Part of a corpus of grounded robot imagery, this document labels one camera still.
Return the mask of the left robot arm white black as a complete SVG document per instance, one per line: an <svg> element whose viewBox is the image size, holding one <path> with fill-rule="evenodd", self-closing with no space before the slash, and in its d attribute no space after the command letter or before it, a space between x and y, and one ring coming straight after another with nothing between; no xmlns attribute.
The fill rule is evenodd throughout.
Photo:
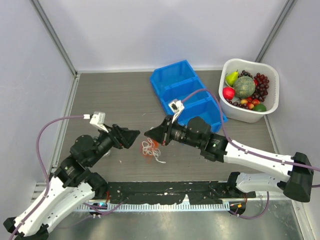
<svg viewBox="0 0 320 240"><path fill-rule="evenodd" d="M102 199L108 183L90 168L111 148L129 149L139 135L139 130L113 124L100 130L96 137L79 136L38 198L19 216L4 221L11 239L46 240L79 205L93 198Z"/></svg>

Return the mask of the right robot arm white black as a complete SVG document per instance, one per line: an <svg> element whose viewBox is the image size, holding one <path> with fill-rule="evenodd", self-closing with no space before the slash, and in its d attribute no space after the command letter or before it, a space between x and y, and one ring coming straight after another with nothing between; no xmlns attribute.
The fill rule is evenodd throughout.
<svg viewBox="0 0 320 240"><path fill-rule="evenodd" d="M233 198L255 191L280 192L294 201L311 200L314 170L308 157L301 152L293 156L270 153L252 148L211 131L211 126L196 116L186 125L167 116L163 122L144 133L163 146L176 141L200 150L206 160L242 165L256 174L233 172L226 184L226 193Z"/></svg>

